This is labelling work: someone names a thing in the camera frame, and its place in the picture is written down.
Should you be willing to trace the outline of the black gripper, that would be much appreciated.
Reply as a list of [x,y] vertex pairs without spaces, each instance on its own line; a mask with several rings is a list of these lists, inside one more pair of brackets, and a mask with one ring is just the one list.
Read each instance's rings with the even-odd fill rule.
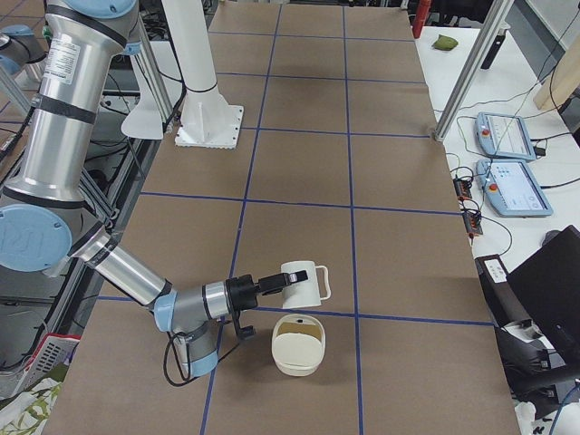
[[253,281],[251,275],[229,278],[226,281],[227,296],[232,312],[254,309],[258,306],[258,295],[272,295],[282,291],[287,284],[296,284],[308,280],[306,270],[285,272],[259,278]]

